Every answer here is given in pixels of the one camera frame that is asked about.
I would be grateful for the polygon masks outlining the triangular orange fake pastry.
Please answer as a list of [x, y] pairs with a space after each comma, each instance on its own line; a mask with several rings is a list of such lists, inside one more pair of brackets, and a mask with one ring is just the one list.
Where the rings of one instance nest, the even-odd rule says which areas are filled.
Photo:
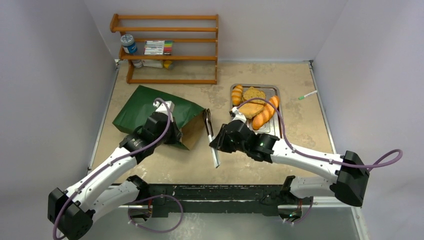
[[264, 109], [263, 104], [248, 102], [248, 103], [245, 103], [243, 106], [239, 107], [238, 111], [242, 113], [246, 119], [252, 119], [256, 115], [261, 113], [263, 109]]

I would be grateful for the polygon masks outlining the green brown paper bag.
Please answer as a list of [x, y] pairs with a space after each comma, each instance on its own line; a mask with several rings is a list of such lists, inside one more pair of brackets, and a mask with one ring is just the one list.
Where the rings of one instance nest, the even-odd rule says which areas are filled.
[[185, 150], [193, 150], [205, 127], [203, 122], [205, 108], [195, 102], [163, 91], [141, 85], [138, 86], [112, 124], [120, 132], [130, 134], [135, 128], [143, 125], [148, 116], [155, 111], [156, 108], [153, 103], [156, 98], [174, 103], [172, 114], [176, 125], [182, 132], [181, 142], [174, 146]]

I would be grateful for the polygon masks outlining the silver metal tongs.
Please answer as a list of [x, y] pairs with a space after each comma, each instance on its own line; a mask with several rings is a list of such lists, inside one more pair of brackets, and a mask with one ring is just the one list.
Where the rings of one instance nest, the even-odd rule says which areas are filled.
[[[211, 143], [214, 140], [214, 132], [213, 132], [213, 126], [212, 126], [212, 117], [211, 117], [211, 111], [209, 108], [206, 108], [203, 111], [203, 121], [206, 127], [206, 132], [207, 132], [207, 137], [208, 137], [208, 141], [209, 143]], [[219, 155], [218, 155], [218, 150], [210, 147], [211, 150], [211, 154], [212, 154], [212, 159], [213, 159], [213, 164], [215, 168], [218, 168], [220, 166], [220, 159], [219, 159]]]

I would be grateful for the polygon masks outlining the long orange fake baguette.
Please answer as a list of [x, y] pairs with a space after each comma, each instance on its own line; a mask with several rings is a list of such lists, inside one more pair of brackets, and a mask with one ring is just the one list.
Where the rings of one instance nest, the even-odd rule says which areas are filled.
[[[269, 99], [269, 102], [274, 107], [278, 108], [278, 105], [280, 103], [280, 98], [277, 95], [275, 95]], [[254, 130], [259, 130], [274, 116], [276, 110], [274, 109], [273, 106], [267, 103], [264, 106], [263, 110], [252, 119], [252, 128]]]

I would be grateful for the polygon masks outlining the orange fake bread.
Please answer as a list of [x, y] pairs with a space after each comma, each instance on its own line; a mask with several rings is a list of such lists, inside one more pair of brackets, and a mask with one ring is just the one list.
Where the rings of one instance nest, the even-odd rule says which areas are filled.
[[231, 101], [233, 106], [239, 106], [242, 102], [243, 97], [243, 86], [241, 84], [236, 85], [231, 91]]

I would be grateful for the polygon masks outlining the seeded fake bread slice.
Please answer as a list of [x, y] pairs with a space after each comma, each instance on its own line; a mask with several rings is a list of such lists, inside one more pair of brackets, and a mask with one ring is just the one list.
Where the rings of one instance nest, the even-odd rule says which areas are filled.
[[[246, 102], [247, 100], [253, 99], [253, 98], [261, 98], [265, 99], [266, 94], [262, 90], [250, 87], [248, 88], [243, 94], [242, 94], [242, 102]], [[251, 104], [259, 104], [259, 105], [265, 105], [266, 103], [263, 100], [254, 99], [252, 101], [249, 101]]]

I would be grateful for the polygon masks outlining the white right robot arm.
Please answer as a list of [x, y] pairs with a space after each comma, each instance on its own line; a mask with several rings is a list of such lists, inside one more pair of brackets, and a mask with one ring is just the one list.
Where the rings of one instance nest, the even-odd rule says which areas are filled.
[[315, 174], [287, 182], [280, 196], [288, 204], [312, 196], [334, 196], [350, 206], [363, 205], [370, 172], [355, 152], [340, 155], [289, 146], [283, 138], [255, 133], [241, 120], [223, 124], [209, 145], [225, 153], [240, 151], [257, 162], [289, 165]]

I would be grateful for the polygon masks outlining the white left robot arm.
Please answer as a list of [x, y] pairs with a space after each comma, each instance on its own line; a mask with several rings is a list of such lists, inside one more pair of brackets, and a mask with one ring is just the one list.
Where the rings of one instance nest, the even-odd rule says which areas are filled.
[[65, 190], [52, 190], [48, 195], [47, 218], [53, 224], [53, 239], [79, 240], [97, 220], [121, 205], [142, 205], [165, 197], [164, 193], [151, 193], [150, 186], [137, 175], [113, 189], [109, 187], [151, 156], [155, 148], [173, 145], [180, 138], [172, 112], [155, 111], [91, 173]]

